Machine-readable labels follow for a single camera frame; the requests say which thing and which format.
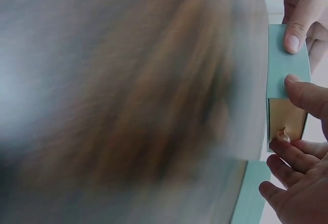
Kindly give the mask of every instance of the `box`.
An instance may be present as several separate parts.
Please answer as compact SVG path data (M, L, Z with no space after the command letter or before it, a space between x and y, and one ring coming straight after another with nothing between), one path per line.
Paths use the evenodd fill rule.
M286 25L269 25L268 81L266 87L266 124L268 145L277 132L285 128L291 140L301 139L308 114L288 99L284 79L297 75L303 82L311 82L309 55L306 45L299 53L289 54L283 47Z

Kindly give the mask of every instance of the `knuckle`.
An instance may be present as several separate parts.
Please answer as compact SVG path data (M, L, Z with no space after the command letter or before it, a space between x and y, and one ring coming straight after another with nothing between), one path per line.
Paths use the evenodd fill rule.
M302 24L291 23L290 24L290 29L292 29L294 33L296 33L300 36L305 36L306 35L305 27Z

